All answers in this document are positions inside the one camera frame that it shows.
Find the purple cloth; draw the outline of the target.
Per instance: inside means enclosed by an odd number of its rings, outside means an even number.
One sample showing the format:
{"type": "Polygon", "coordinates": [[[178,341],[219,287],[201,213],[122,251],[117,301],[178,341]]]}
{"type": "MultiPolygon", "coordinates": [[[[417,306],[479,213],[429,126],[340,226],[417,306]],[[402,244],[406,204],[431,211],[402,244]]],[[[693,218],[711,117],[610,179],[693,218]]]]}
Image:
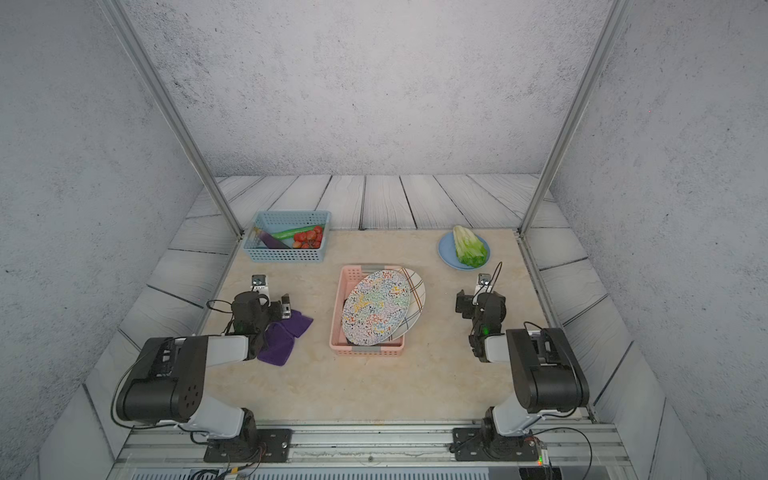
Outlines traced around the purple cloth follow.
{"type": "Polygon", "coordinates": [[[312,325],[314,319],[298,310],[279,322],[271,323],[264,335],[264,346],[257,359],[273,366],[283,366],[292,354],[296,340],[312,325]]]}

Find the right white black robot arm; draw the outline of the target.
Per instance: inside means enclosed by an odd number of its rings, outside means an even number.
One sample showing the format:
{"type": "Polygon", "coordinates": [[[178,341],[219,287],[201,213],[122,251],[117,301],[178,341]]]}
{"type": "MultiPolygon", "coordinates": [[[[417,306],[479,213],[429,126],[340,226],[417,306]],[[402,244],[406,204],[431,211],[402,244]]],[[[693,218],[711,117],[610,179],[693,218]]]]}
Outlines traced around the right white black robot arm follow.
{"type": "Polygon", "coordinates": [[[507,363],[513,393],[486,410],[480,424],[453,430],[449,451],[460,462],[545,463],[544,446],[533,427],[547,418],[564,419],[588,405],[590,389],[560,328],[526,322],[505,329],[506,299],[486,289],[459,291],[455,311],[472,321],[468,342],[483,363],[507,363]]]}

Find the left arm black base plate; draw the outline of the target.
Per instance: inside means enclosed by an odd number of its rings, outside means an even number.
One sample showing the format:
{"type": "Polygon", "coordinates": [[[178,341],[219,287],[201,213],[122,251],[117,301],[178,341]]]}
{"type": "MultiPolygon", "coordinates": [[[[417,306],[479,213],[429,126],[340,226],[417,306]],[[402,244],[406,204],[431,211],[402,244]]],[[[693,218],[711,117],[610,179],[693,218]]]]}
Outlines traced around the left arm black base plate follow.
{"type": "Polygon", "coordinates": [[[231,439],[210,440],[204,463],[285,463],[293,430],[288,428],[246,429],[231,439]]]}

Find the colourful squiggle round plate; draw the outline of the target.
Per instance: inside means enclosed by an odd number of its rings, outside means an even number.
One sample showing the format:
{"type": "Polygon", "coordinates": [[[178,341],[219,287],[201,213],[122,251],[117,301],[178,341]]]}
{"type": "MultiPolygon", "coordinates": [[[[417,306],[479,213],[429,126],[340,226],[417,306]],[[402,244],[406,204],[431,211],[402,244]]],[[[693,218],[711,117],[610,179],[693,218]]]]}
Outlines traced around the colourful squiggle round plate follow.
{"type": "Polygon", "coordinates": [[[342,329],[354,345],[386,342],[405,318],[411,301],[410,288],[398,269],[375,271],[361,280],[347,298],[342,329]]]}

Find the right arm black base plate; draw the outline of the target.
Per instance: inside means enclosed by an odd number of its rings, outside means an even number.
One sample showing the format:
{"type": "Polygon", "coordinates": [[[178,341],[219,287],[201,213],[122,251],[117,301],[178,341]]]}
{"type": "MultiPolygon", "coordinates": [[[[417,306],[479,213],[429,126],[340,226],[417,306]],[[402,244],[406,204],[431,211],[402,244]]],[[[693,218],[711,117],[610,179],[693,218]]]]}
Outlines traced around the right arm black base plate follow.
{"type": "Polygon", "coordinates": [[[454,428],[449,452],[459,462],[541,461],[540,449],[535,440],[501,436],[480,427],[454,428]]]}

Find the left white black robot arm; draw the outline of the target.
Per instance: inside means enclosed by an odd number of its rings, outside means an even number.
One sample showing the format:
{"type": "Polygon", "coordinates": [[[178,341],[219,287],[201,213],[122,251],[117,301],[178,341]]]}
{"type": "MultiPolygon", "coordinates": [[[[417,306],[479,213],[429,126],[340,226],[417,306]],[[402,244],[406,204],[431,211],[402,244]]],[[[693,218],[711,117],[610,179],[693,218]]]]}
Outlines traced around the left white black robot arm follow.
{"type": "Polygon", "coordinates": [[[112,422],[128,430],[175,428],[206,451],[206,463],[284,463],[291,430],[260,429],[254,414],[205,390],[208,368],[254,360],[268,335],[289,319],[289,295],[273,300],[262,288],[230,304],[231,319],[219,335],[152,337],[119,380],[110,406],[112,422]]]}

